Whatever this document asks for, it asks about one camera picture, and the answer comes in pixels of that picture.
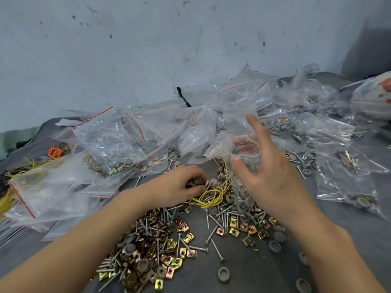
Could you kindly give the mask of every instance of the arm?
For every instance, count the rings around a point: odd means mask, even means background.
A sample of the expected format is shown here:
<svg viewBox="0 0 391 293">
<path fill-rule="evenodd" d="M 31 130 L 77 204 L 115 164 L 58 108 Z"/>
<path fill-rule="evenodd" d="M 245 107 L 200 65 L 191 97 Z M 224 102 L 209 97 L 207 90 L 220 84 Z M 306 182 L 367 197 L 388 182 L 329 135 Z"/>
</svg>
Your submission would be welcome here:
<svg viewBox="0 0 391 293">
<path fill-rule="evenodd" d="M 197 166 L 180 166 L 125 190 L 0 280 L 0 292 L 81 292 L 125 231 L 148 210 L 199 196 L 205 186 L 186 189 L 191 178 L 207 176 Z"/>
<path fill-rule="evenodd" d="M 255 201 L 296 237 L 320 292 L 385 293 L 349 234 L 318 209 L 296 169 L 273 145 L 267 129 L 251 115 L 247 121 L 261 146 L 262 164 L 254 174 L 237 159 L 231 161 L 232 169 Z"/>
</svg>

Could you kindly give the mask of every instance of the person's left hand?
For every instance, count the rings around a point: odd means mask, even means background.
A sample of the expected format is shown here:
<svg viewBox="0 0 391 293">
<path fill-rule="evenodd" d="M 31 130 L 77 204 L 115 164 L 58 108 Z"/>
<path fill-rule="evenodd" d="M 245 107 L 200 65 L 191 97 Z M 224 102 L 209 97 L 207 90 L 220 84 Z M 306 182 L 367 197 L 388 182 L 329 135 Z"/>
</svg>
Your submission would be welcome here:
<svg viewBox="0 0 391 293">
<path fill-rule="evenodd" d="M 149 209 L 173 207 L 205 192 L 203 185 L 186 188 L 192 178 L 201 178 L 204 183 L 208 180 L 204 170 L 198 166 L 179 166 L 138 187 L 145 190 Z"/>
</svg>

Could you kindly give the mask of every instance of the person's right hand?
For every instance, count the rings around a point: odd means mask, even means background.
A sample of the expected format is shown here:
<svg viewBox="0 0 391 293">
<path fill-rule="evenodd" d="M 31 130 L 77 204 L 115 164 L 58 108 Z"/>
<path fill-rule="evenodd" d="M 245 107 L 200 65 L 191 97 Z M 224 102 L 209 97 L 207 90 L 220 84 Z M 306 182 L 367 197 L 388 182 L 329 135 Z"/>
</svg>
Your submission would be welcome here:
<svg viewBox="0 0 391 293">
<path fill-rule="evenodd" d="M 304 186 L 298 171 L 284 153 L 274 146 L 270 134 L 251 114 L 246 115 L 261 148 L 261 166 L 251 173 L 242 159 L 231 160 L 232 170 L 257 204 L 268 214 L 289 227 L 293 219 L 320 213 Z"/>
</svg>

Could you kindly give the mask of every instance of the forearm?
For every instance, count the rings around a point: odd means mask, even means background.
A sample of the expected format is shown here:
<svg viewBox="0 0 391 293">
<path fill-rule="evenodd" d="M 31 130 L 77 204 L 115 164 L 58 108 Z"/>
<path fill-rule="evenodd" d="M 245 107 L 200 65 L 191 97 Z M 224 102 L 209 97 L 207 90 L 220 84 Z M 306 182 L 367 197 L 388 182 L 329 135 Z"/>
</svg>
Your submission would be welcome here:
<svg viewBox="0 0 391 293">
<path fill-rule="evenodd" d="M 303 248 L 320 292 L 384 292 L 349 234 L 320 211 L 306 214 L 291 231 Z"/>
<path fill-rule="evenodd" d="M 124 232 L 147 211 L 143 191 L 121 192 L 0 280 L 0 292 L 82 291 Z"/>
</svg>

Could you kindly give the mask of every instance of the white wall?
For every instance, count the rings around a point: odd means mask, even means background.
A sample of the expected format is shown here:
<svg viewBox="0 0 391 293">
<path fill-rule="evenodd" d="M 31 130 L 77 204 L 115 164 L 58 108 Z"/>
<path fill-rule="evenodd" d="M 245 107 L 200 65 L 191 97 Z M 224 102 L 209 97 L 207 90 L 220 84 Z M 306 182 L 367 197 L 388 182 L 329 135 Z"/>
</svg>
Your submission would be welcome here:
<svg viewBox="0 0 391 293">
<path fill-rule="evenodd" d="M 355 65 L 363 50 L 351 48 L 365 31 L 390 30 L 390 7 L 389 0 L 0 0 L 0 132 L 37 126 L 61 109 L 164 101 L 178 96 L 173 87 L 233 76 L 247 61 L 278 76 L 311 62 L 364 74 Z M 385 71 L 384 61 L 371 72 Z"/>
</svg>

